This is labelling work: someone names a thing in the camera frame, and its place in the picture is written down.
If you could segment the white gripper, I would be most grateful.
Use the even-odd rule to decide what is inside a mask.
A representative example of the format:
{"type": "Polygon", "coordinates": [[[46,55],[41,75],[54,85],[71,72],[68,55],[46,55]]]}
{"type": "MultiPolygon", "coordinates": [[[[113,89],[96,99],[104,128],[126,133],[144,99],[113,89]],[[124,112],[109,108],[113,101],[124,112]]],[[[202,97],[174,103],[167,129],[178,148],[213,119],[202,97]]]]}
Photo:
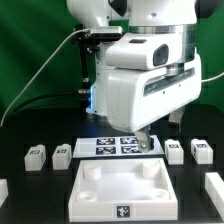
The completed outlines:
{"type": "Polygon", "coordinates": [[[136,131],[138,149],[143,153],[152,150],[149,128],[145,126],[172,112],[168,126],[179,133],[184,114],[181,107],[200,95],[201,59],[198,54],[185,64],[182,74],[166,77],[165,73],[165,67],[152,71],[113,69],[108,76],[108,121],[114,129],[136,131]]]}

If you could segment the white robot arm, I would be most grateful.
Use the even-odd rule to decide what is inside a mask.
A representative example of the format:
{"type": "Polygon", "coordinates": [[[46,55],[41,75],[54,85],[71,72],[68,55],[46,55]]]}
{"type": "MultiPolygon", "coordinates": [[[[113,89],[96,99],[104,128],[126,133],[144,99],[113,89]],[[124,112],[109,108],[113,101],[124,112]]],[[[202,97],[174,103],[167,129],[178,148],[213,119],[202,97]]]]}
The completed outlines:
{"type": "Polygon", "coordinates": [[[150,125],[166,115],[178,123],[182,107],[200,94],[196,24],[222,5],[224,0],[67,0],[96,53],[89,112],[135,134],[139,149],[150,151],[150,125]]]}

